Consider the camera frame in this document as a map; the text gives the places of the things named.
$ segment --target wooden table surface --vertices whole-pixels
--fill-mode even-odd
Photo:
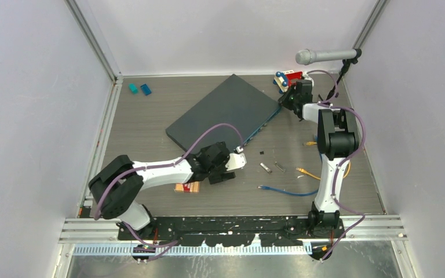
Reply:
[[[273,99],[279,98],[271,75],[241,77]],[[313,95],[326,97],[332,81],[322,74],[312,77],[315,80]],[[182,155],[183,151],[168,138],[165,128],[225,78],[227,76],[124,79],[104,166],[121,154],[141,162],[169,160]],[[146,83],[152,94],[144,96],[139,92],[134,95],[129,90],[130,83],[137,87]],[[340,92],[334,104],[349,105],[342,85]],[[291,111],[283,109],[245,147],[247,165],[236,172],[235,179],[215,185],[203,181],[199,193],[175,192],[174,185],[158,186],[141,191],[136,200],[145,204],[154,216],[307,214],[315,196],[290,196],[257,186],[267,185],[299,193],[318,189],[318,180],[295,170],[302,167],[320,176],[321,162],[316,146],[303,146],[303,142],[313,140],[314,134],[316,124],[299,122]],[[278,170],[275,161],[287,171]],[[261,162],[273,173],[265,172],[259,165]],[[352,169],[344,179],[340,200],[357,211],[382,214],[369,163],[363,153],[352,159]]]

